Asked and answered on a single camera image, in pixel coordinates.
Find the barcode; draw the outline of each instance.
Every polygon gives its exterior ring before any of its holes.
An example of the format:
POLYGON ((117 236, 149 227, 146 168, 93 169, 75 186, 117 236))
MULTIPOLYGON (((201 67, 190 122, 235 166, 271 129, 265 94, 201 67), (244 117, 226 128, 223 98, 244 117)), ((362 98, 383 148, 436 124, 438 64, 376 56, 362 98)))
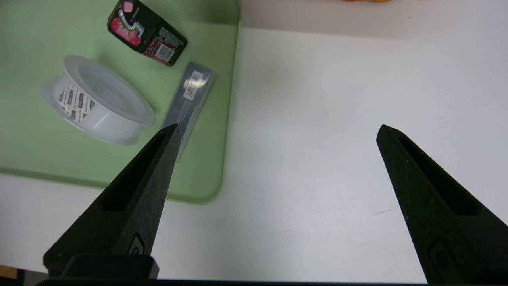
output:
POLYGON ((168 48, 166 45, 161 44, 161 46, 155 53, 155 56, 165 62, 169 62, 169 60, 171 59, 171 57, 173 56, 174 53, 175 53, 175 51, 168 48))
POLYGON ((190 78, 191 79, 187 83, 187 88, 185 89, 183 97, 190 101, 193 101, 194 96, 198 91, 198 88, 201 87, 201 80, 203 79, 203 74, 198 71, 194 71, 190 78))

